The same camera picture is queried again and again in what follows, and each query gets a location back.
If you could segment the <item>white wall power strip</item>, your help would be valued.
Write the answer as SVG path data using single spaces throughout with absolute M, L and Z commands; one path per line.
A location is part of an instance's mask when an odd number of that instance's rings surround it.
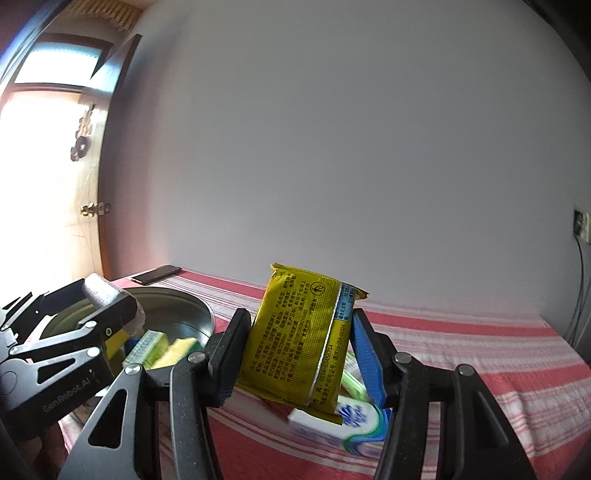
M 591 213 L 578 209 L 573 214 L 573 235 L 580 241 L 591 244 Z

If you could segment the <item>white blue Vinda tissue pack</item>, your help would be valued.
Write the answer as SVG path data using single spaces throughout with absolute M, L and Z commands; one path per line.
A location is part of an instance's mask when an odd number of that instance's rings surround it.
M 379 459 L 393 412 L 375 404 L 339 395 L 337 414 L 341 424 L 294 409 L 288 417 L 290 429 L 318 443 L 356 456 Z

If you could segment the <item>yellow snack packet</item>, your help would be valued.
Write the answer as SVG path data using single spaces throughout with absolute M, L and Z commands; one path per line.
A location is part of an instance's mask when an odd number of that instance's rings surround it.
M 274 263 L 242 355 L 238 384 L 335 424 L 353 307 L 366 291 Z

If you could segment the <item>blue cloth bundle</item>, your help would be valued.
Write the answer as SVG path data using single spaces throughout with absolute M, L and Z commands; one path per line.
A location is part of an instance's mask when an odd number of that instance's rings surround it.
M 135 363 L 138 354 L 134 352 L 134 349 L 139 342 L 138 337 L 132 337 L 124 343 L 124 352 L 126 354 L 124 362 L 125 363 Z

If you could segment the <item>round metal tin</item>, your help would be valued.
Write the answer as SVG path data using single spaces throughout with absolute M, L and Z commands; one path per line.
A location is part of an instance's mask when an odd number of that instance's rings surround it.
M 214 331 L 211 308 L 197 296 L 164 287 L 131 287 L 127 292 L 141 304 L 145 313 L 143 328 L 163 332 L 169 341 L 178 338 L 197 338 L 204 346 Z M 76 326 L 75 313 L 87 306 L 95 307 L 88 299 L 81 300 L 54 316 L 46 316 L 41 322 L 40 338 L 69 331 Z

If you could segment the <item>green barcode tissue pack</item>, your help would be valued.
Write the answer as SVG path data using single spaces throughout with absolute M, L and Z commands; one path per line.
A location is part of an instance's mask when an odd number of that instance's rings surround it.
M 346 390 L 353 399 L 370 401 L 356 356 L 351 351 L 346 352 L 341 384 L 342 389 Z

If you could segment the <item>red striped bedspread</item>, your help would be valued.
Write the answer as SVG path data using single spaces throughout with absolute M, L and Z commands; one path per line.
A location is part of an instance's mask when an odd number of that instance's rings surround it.
M 228 369 L 181 361 L 158 386 L 121 374 L 91 415 L 64 479 L 560 479 L 590 433 L 590 370 L 547 324 L 425 320 L 363 311 L 335 332 L 362 361 L 379 459 L 359 440 L 294 436 Z

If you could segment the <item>black door ornament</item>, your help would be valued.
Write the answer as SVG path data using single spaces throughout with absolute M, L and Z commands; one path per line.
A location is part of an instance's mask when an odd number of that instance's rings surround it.
M 72 162 L 79 161 L 87 154 L 90 144 L 89 137 L 92 133 L 92 113 L 94 108 L 95 104 L 90 104 L 83 116 L 79 118 L 78 127 L 75 132 L 75 142 L 70 149 L 70 160 Z

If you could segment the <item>green tea tissue pack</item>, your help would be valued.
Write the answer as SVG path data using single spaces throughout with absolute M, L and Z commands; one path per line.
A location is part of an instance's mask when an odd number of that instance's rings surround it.
M 165 333 L 148 330 L 125 357 L 122 367 L 140 364 L 146 370 L 151 369 L 168 349 L 168 346 L 168 337 Z

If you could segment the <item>white red tissue pack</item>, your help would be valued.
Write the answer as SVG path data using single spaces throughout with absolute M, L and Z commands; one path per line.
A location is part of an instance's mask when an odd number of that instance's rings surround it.
M 83 281 L 82 292 L 95 307 L 91 319 L 104 331 L 107 338 L 120 330 L 134 336 L 143 329 L 144 310 L 127 291 L 92 273 Z

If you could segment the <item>wooden door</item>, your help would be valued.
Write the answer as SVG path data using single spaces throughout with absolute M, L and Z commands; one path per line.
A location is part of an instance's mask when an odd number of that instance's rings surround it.
M 99 221 L 82 205 L 100 199 L 109 110 L 139 44 L 48 33 L 32 46 L 1 96 L 1 284 L 45 288 L 101 273 Z M 84 158 L 70 160 L 90 104 Z

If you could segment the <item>black smartphone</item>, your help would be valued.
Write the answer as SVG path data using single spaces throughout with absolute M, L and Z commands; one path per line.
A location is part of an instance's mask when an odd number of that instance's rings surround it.
M 175 276 L 182 271 L 180 267 L 173 266 L 170 264 L 162 265 L 152 270 L 133 275 L 131 280 L 142 286 L 147 286 L 155 282 L 164 280 L 166 278 Z

